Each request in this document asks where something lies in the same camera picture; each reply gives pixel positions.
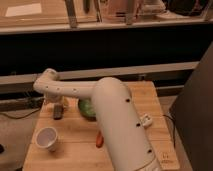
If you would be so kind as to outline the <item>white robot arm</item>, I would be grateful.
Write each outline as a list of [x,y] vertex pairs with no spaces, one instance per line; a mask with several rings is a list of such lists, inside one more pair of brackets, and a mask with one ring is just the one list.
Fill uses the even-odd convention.
[[60,81],[58,72],[48,68],[33,88],[50,101],[57,96],[91,101],[115,171],[163,171],[131,91],[121,80],[103,77],[98,81]]

